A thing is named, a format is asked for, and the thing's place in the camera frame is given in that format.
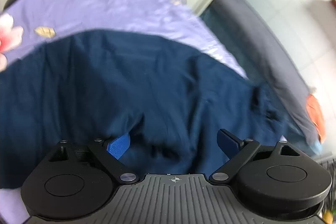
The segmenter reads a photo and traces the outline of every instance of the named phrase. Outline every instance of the metal screw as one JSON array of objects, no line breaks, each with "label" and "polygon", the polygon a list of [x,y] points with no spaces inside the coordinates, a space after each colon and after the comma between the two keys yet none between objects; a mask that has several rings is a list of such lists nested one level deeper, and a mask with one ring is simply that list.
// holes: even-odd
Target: metal screw
[{"label": "metal screw", "polygon": [[212,175],[212,178],[213,178],[214,180],[223,181],[223,180],[227,180],[227,179],[229,178],[229,176],[228,176],[228,174],[219,172],[219,173],[214,173],[214,174]]},{"label": "metal screw", "polygon": [[132,173],[124,173],[120,176],[120,179],[123,181],[133,181],[137,178],[135,174]]}]

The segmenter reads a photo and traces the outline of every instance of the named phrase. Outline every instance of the blue fabric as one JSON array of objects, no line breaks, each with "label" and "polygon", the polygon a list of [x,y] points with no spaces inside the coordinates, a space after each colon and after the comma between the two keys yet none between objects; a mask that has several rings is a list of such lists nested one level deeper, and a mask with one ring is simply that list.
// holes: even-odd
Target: blue fabric
[{"label": "blue fabric", "polygon": [[127,151],[131,144],[131,137],[128,133],[111,141],[107,146],[107,152],[117,160]]},{"label": "blue fabric", "polygon": [[209,176],[224,128],[275,145],[286,121],[232,69],[162,37],[95,30],[38,47],[0,73],[0,188],[22,185],[58,141],[129,133],[120,161],[145,173]]}]

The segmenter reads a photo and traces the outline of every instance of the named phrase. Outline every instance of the black circular disc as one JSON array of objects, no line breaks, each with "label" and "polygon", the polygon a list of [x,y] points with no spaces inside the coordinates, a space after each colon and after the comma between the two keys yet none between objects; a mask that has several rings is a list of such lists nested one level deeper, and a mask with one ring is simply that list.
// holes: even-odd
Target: black circular disc
[{"label": "black circular disc", "polygon": [[268,168],[266,172],[272,179],[282,182],[298,182],[307,176],[305,170],[290,165],[273,166]]},{"label": "black circular disc", "polygon": [[279,213],[306,210],[327,196],[331,176],[306,155],[271,155],[238,172],[236,188],[246,206]]},{"label": "black circular disc", "polygon": [[84,187],[84,180],[76,175],[63,174],[49,179],[45,189],[54,196],[70,196],[77,194]]},{"label": "black circular disc", "polygon": [[112,190],[113,183],[103,171],[60,161],[38,166],[23,184],[21,196],[29,214],[70,220],[101,208]]}]

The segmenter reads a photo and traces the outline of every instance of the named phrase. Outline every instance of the crosshair marking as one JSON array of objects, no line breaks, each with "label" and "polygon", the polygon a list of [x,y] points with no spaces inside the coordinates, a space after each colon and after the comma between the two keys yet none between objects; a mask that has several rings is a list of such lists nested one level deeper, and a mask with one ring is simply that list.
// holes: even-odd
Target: crosshair marking
[{"label": "crosshair marking", "polygon": [[173,177],[173,178],[171,179],[171,181],[176,183],[176,182],[179,182],[180,179],[179,179],[178,177]]}]

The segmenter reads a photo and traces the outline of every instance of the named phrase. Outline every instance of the purple bedsheet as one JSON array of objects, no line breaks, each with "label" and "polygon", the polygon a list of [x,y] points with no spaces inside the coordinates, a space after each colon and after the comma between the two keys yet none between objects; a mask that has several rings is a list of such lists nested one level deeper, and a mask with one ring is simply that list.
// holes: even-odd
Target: purple bedsheet
[{"label": "purple bedsheet", "polygon": [[[182,0],[18,0],[5,12],[24,29],[22,44],[5,53],[8,64],[47,41],[89,29],[155,34],[209,54],[246,77],[235,58]],[[47,27],[55,36],[35,30]]]}]

